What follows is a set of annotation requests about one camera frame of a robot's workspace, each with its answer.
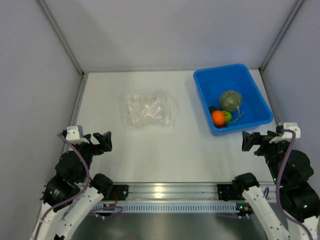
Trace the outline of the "dark red toy fruit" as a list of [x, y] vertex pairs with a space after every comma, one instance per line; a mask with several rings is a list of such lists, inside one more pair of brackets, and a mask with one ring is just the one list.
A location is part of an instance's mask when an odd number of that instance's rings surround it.
[[228, 126], [226, 124], [224, 125], [221, 125], [221, 126], [217, 126], [218, 129], [224, 129], [224, 128], [227, 128]]

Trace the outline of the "lime green toy fruit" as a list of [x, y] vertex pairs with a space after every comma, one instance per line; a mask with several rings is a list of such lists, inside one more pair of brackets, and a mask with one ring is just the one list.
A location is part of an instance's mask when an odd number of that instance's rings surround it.
[[223, 110], [222, 113], [225, 116], [225, 122], [229, 123], [232, 120], [232, 114], [229, 111]]

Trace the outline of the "orange toy fruit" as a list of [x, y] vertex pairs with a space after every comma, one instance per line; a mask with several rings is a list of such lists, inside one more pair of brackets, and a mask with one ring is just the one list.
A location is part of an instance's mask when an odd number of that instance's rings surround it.
[[220, 110], [215, 110], [211, 113], [212, 122], [216, 127], [221, 127], [226, 123], [226, 116]]

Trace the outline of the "green netted toy melon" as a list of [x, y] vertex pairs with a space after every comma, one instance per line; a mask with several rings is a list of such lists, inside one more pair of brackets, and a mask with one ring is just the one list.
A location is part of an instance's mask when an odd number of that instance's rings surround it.
[[219, 106], [223, 111], [228, 111], [231, 114], [236, 112], [237, 117], [234, 120], [231, 120], [229, 123], [235, 123], [238, 119], [240, 119], [245, 112], [240, 111], [240, 107], [243, 104], [242, 95], [235, 90], [227, 90], [221, 94], [219, 97]]

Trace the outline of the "dark green toy avocado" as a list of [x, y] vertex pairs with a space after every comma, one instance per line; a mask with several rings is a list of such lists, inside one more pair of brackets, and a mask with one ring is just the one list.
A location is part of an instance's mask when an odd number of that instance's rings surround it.
[[210, 112], [210, 114], [211, 114], [211, 113], [215, 112], [215, 111], [217, 110], [217, 108], [212, 105], [212, 106], [210, 106], [210, 107], [208, 108], [208, 110], [209, 110], [209, 112]]

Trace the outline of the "clear polka dot zip bag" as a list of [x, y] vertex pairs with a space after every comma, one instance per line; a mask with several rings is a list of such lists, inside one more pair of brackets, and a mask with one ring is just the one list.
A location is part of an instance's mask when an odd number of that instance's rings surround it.
[[131, 128], [174, 125], [180, 114], [179, 99], [160, 88], [136, 88], [119, 98], [122, 122]]

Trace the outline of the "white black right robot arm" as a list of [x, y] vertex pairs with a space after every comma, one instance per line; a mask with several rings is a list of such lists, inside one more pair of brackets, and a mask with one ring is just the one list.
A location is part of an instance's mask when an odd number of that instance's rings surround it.
[[238, 175], [232, 181], [233, 192], [245, 199], [257, 216], [269, 240], [316, 240], [320, 222], [320, 197], [308, 183], [314, 174], [308, 156], [294, 150], [297, 127], [268, 131], [242, 132], [242, 146], [248, 152], [258, 146], [256, 156], [263, 156], [275, 183], [276, 204], [286, 218], [284, 227], [264, 195], [257, 178], [251, 173]]

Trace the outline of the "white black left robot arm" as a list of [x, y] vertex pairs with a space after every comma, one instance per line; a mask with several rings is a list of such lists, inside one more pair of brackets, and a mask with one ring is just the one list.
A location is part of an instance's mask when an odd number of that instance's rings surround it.
[[90, 176], [95, 156], [110, 152], [112, 133], [83, 135], [79, 126], [57, 134], [68, 147], [55, 166], [54, 177], [45, 185], [32, 240], [69, 240], [101, 200], [113, 194], [113, 181], [102, 173]]

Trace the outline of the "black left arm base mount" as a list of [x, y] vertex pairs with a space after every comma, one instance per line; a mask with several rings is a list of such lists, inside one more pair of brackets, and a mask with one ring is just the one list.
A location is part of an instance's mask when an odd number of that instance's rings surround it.
[[125, 201], [129, 195], [129, 185], [114, 184], [112, 186], [111, 194], [108, 197], [109, 201]]

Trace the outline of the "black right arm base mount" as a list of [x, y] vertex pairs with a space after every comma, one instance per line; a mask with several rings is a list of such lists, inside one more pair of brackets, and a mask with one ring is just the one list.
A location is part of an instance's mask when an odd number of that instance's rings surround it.
[[232, 184], [218, 184], [216, 187], [218, 199], [221, 201], [236, 201], [242, 199], [238, 190]]

